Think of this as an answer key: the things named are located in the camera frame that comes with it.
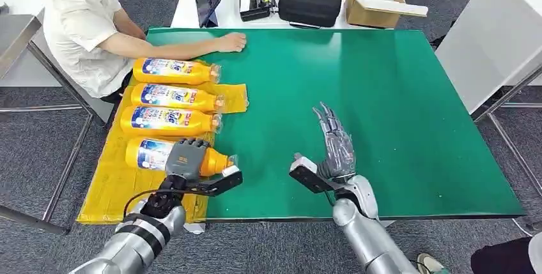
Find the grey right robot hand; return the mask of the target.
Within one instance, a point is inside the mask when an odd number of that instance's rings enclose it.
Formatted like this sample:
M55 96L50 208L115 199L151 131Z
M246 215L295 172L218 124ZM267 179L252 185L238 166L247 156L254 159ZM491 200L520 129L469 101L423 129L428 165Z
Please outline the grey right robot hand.
M345 131L335 112L325 103L313 107L325 141L326 158L317 164L318 175L325 179L346 181L356 174L356 157L352 138Z

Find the person's hand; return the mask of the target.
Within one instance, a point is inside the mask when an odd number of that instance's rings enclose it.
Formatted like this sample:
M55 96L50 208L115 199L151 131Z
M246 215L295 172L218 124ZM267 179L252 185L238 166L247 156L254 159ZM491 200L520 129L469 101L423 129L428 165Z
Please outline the person's hand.
M247 43L246 35L243 33L228 33L216 39L216 52L241 52Z

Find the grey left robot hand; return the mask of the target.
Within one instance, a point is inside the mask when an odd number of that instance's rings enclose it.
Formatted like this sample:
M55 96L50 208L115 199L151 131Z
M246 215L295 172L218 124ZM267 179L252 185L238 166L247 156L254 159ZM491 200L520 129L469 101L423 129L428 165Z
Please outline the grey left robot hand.
M178 176L187 181L197 181L209 147L208 141L197 138L182 138L174 143L166 161L166 176Z

